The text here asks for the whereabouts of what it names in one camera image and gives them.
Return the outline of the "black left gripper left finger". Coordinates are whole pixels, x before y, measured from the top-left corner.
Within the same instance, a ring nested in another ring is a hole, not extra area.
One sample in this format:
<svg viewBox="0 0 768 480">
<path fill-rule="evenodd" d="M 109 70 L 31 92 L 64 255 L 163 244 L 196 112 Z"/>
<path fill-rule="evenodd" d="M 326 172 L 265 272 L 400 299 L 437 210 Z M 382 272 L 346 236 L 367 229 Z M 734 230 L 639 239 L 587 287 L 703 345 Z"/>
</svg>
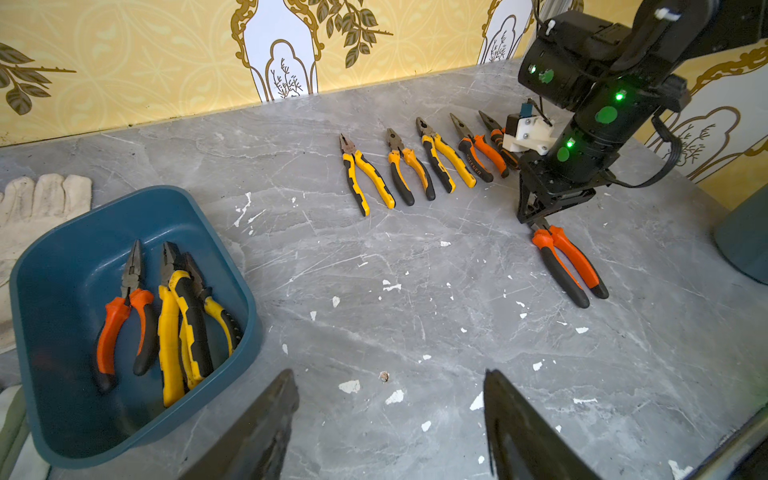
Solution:
<svg viewBox="0 0 768 480">
<path fill-rule="evenodd" d="M 294 372 L 285 369 L 183 479 L 278 479 L 299 408 Z"/>
</svg>

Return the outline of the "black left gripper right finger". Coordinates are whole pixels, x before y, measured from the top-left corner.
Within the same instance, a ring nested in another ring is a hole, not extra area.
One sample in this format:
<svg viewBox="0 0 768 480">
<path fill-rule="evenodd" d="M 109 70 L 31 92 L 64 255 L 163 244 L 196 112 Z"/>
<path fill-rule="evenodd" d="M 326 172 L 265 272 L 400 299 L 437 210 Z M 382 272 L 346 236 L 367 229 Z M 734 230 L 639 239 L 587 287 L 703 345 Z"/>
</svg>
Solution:
<svg viewBox="0 0 768 480">
<path fill-rule="evenodd" d="M 490 472 L 497 479 L 596 479 L 598 475 L 499 370 L 483 382 Z"/>
</svg>

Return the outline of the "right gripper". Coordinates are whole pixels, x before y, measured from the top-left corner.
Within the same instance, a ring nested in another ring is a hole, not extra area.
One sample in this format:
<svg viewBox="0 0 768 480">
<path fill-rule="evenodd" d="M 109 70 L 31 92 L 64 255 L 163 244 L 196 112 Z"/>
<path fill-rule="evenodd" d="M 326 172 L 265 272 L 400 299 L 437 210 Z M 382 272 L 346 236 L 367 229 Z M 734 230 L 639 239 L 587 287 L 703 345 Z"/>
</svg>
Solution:
<svg viewBox="0 0 768 480">
<path fill-rule="evenodd" d="M 533 224 L 545 217 L 585 203 L 600 186 L 647 188 L 666 175 L 661 168 L 649 179 L 630 184 L 610 170 L 619 150 L 647 120 L 658 135 L 666 137 L 661 119 L 665 108 L 654 95 L 628 89 L 618 100 L 619 89 L 596 89 L 577 107 L 573 118 L 550 152 L 523 154 L 520 165 L 520 199 L 517 218 Z"/>
</svg>

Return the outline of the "orange black reversed pliers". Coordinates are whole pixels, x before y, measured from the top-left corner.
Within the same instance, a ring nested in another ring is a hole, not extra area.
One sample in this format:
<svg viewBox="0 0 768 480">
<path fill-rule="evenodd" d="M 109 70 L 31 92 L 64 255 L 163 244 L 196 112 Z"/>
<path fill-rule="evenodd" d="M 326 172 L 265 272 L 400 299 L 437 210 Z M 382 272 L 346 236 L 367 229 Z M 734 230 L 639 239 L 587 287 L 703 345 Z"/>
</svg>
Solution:
<svg viewBox="0 0 768 480">
<path fill-rule="evenodd" d="M 587 290 L 599 299 L 609 298 L 609 291 L 594 265 L 563 228 L 552 226 L 546 220 L 531 222 L 529 227 L 533 231 L 532 242 L 549 274 L 576 306 L 582 309 L 590 306 Z"/>
</svg>

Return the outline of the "orange black long-nose pliers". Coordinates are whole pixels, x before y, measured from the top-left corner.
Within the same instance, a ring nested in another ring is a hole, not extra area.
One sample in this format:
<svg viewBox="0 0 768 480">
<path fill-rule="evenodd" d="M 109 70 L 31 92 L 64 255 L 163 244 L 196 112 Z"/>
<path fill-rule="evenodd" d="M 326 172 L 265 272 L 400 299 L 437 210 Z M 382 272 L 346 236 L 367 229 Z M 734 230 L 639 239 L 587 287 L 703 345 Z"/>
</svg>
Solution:
<svg viewBox="0 0 768 480">
<path fill-rule="evenodd" d="M 496 122 L 492 117 L 490 117 L 483 111 L 478 111 L 478 113 L 483 123 L 486 125 L 487 129 L 490 131 L 490 138 L 494 142 L 497 151 L 499 152 L 501 157 L 504 159 L 507 166 L 513 170 L 518 170 L 519 164 L 518 164 L 517 158 L 503 147 L 505 128 L 502 127 L 498 122 Z"/>
</svg>

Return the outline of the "yellow box pliers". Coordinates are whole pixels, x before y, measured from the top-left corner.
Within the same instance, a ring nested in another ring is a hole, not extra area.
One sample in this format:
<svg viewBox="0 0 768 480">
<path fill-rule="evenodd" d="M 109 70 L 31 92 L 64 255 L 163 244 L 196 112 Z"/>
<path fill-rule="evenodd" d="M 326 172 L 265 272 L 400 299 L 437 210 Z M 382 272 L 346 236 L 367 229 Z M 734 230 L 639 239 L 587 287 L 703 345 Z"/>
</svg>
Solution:
<svg viewBox="0 0 768 480">
<path fill-rule="evenodd" d="M 158 294 L 162 394 L 169 408 L 213 372 L 204 310 L 187 262 L 173 242 L 163 244 Z"/>
</svg>

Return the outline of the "orange black box pliers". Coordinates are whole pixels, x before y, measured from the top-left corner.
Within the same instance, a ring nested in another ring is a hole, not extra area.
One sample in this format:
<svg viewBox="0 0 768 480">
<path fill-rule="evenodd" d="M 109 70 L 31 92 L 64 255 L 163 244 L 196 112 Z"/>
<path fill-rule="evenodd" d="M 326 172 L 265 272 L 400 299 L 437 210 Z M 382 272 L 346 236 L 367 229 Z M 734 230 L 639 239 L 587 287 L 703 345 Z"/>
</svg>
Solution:
<svg viewBox="0 0 768 480">
<path fill-rule="evenodd" d="M 121 295 L 105 306 L 104 324 L 96 341 L 94 381 L 98 392 L 106 395 L 116 388 L 118 375 L 115 351 L 119 334 L 132 313 L 138 314 L 140 335 L 133 364 L 133 374 L 145 375 L 159 353 L 159 316 L 154 309 L 154 295 L 145 288 L 143 248 L 135 240 L 121 276 Z"/>
</svg>

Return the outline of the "teal plastic storage box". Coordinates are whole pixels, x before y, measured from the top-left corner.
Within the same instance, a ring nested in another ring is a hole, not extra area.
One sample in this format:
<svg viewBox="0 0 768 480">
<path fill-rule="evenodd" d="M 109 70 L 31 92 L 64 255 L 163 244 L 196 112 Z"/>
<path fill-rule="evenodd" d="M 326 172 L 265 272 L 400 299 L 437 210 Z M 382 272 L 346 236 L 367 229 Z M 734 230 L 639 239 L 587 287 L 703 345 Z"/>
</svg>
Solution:
<svg viewBox="0 0 768 480">
<path fill-rule="evenodd" d="M 135 240 L 142 243 L 145 288 L 158 316 L 163 244 L 173 242 L 193 256 L 213 297 L 243 332 L 229 357 L 224 332 L 204 311 L 213 372 L 169 408 L 159 353 L 145 375 L 133 374 L 136 312 L 117 340 L 116 388 L 102 395 L 94 381 L 105 306 L 121 295 Z M 90 468 L 169 434 L 235 383 L 262 343 L 244 278 L 193 197 L 174 186 L 136 191 L 44 234 L 17 261 L 10 300 L 30 431 L 41 456 L 58 468 Z"/>
</svg>

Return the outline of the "yellow black combination pliers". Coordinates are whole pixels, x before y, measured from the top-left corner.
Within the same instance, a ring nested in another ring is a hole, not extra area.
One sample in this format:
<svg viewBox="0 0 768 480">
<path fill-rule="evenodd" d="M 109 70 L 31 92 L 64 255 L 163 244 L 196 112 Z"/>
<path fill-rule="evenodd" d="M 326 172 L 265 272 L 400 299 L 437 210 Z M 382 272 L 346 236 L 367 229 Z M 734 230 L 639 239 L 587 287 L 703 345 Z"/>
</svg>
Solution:
<svg viewBox="0 0 768 480">
<path fill-rule="evenodd" d="M 422 117 L 417 117 L 415 124 L 421 136 L 421 143 L 427 154 L 427 160 L 446 192 L 453 193 L 456 190 L 456 182 L 441 161 L 441 156 L 453 165 L 456 173 L 468 188 L 474 188 L 477 180 L 456 151 Z"/>
</svg>

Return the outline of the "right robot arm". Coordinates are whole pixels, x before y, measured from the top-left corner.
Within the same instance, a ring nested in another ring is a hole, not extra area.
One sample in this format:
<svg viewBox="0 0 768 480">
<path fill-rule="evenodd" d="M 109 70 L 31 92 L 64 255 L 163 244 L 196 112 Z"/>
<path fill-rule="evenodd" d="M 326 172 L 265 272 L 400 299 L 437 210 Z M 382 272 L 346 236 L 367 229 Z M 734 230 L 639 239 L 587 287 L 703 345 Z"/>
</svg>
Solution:
<svg viewBox="0 0 768 480">
<path fill-rule="evenodd" d="M 661 116 L 691 101 L 676 68 L 766 36 L 764 1 L 644 1 L 630 27 L 578 11 L 539 21 L 518 81 L 573 116 L 545 152 L 519 156 L 518 220 L 539 223 L 589 201 L 599 186 L 620 185 L 609 168 L 646 121 L 670 154 L 641 185 L 660 181 L 683 152 Z"/>
</svg>

